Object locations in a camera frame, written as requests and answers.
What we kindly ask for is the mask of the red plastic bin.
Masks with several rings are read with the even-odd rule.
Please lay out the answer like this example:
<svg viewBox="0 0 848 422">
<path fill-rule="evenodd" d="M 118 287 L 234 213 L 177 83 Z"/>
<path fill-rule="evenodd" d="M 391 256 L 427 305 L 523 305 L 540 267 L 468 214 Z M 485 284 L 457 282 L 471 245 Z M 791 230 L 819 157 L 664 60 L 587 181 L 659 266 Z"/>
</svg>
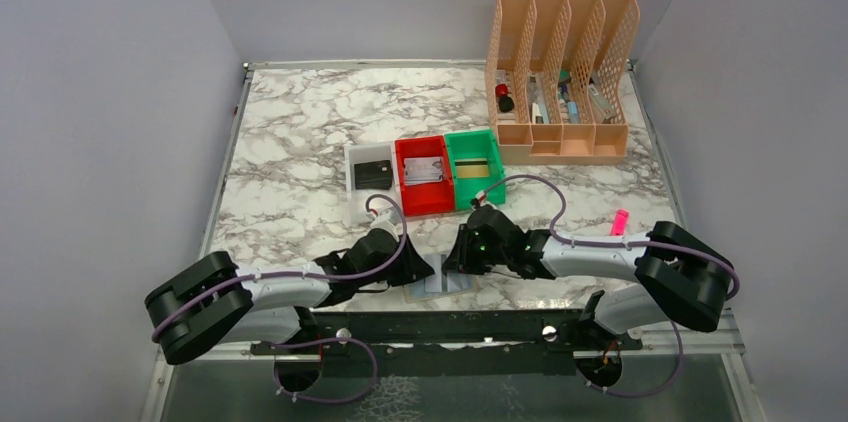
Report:
<svg viewBox="0 0 848 422">
<path fill-rule="evenodd" d="M 452 212 L 454 184 L 442 135 L 395 141 L 398 185 L 408 217 Z"/>
</svg>

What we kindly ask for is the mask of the green plastic bin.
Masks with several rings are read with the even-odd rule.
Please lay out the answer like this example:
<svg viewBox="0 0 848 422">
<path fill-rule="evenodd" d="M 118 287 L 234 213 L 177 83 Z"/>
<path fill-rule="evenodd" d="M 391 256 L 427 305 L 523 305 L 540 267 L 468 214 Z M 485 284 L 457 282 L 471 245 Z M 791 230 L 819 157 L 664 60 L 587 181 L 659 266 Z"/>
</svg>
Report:
<svg viewBox="0 0 848 422">
<path fill-rule="evenodd" d="M 505 178 L 497 140 L 491 129 L 444 135 L 454 183 L 455 210 L 471 209 L 480 191 Z"/>
</svg>

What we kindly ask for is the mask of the silver credit card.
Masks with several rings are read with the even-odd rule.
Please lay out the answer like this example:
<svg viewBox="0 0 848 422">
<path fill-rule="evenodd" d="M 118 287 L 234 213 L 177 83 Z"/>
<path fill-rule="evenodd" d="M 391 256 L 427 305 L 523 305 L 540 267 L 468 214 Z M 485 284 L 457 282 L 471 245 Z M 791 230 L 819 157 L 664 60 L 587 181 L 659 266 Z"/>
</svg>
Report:
<svg viewBox="0 0 848 422">
<path fill-rule="evenodd" d="M 404 184 L 406 186 L 439 183 L 444 169 L 441 157 L 413 157 L 403 161 Z"/>
</svg>

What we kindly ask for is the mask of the white plastic bin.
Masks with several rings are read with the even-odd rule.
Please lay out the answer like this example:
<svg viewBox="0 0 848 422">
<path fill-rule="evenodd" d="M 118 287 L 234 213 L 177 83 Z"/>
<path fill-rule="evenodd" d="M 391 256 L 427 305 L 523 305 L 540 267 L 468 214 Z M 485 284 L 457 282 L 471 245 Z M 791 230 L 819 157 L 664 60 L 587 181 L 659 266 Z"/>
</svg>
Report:
<svg viewBox="0 0 848 422">
<path fill-rule="evenodd" d="M 393 142 L 347 145 L 343 154 L 347 220 L 351 224 L 369 221 L 365 204 L 371 195 L 382 194 L 402 205 Z"/>
</svg>

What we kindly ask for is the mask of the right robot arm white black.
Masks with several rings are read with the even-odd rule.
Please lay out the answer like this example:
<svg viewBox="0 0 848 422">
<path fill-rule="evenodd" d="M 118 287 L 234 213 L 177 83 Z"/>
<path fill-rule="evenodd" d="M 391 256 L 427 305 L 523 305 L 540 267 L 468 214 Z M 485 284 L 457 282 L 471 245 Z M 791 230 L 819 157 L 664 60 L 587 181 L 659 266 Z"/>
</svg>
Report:
<svg viewBox="0 0 848 422">
<path fill-rule="evenodd" d="M 670 321 L 713 332 L 724 304 L 739 290 L 732 263 L 678 224 L 656 223 L 632 236 L 566 237 L 523 230 L 500 210 L 475 209 L 442 264 L 445 272 L 484 275 L 504 266 L 525 280 L 587 276 L 627 282 L 598 292 L 583 320 L 610 335 Z"/>
</svg>

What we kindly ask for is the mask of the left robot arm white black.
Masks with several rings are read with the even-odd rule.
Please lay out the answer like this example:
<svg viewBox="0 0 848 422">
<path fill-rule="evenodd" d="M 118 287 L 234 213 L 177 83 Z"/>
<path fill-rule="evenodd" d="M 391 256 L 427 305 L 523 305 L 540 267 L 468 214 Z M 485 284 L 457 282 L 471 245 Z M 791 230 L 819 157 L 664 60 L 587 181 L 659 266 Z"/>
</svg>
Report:
<svg viewBox="0 0 848 422">
<path fill-rule="evenodd" d="M 409 238 L 373 228 L 352 247 L 297 269 L 240 269 L 212 252 L 151 291 L 144 305 L 152 340 L 170 365 L 193 361 L 221 343 L 287 344 L 307 312 L 352 299 L 363 287 L 399 287 L 434 275 Z"/>
</svg>

